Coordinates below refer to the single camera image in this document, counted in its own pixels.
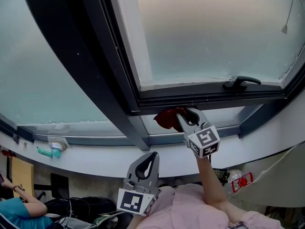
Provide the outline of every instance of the pink shirt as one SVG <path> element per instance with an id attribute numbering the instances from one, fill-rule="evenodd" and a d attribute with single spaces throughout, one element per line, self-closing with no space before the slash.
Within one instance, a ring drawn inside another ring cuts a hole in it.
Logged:
<path id="1" fill-rule="evenodd" d="M 203 201 L 203 188 L 188 184 L 161 188 L 158 200 L 137 229 L 227 229 L 227 215 L 206 205 Z M 257 212 L 248 212 L 242 219 L 249 229 L 279 229 L 280 222 Z"/>

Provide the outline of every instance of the hand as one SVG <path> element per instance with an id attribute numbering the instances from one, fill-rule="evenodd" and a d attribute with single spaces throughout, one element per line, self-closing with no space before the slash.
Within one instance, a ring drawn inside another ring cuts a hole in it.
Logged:
<path id="1" fill-rule="evenodd" d="M 2 173 L 1 173 L 1 176 L 4 180 L 4 182 L 1 183 L 1 186 L 5 187 L 5 188 L 13 189 L 14 185 L 10 182 L 10 180 L 8 180 Z"/>

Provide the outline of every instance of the window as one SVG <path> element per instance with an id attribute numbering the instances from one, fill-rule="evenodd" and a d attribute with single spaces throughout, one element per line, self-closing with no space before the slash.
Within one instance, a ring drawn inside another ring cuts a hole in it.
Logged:
<path id="1" fill-rule="evenodd" d="M 153 120 L 179 106 L 242 138 L 305 86 L 304 0 L 1 2 L 11 136 L 149 150 L 183 142 Z"/>

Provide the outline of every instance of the blue shirt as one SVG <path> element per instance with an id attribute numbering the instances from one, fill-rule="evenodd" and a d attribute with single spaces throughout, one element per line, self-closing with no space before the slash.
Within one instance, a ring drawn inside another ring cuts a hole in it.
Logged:
<path id="1" fill-rule="evenodd" d="M 53 223 L 45 216 L 31 218 L 20 198 L 0 202 L 0 213 L 20 229 L 45 229 Z"/>

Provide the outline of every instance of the window handle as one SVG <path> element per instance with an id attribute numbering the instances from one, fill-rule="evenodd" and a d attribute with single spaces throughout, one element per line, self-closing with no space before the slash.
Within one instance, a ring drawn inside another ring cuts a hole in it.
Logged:
<path id="1" fill-rule="evenodd" d="M 223 84 L 223 89 L 226 91 L 244 91 L 248 84 L 247 82 L 253 82 L 261 84 L 260 80 L 247 76 L 238 76 L 235 81 L 228 81 Z"/>

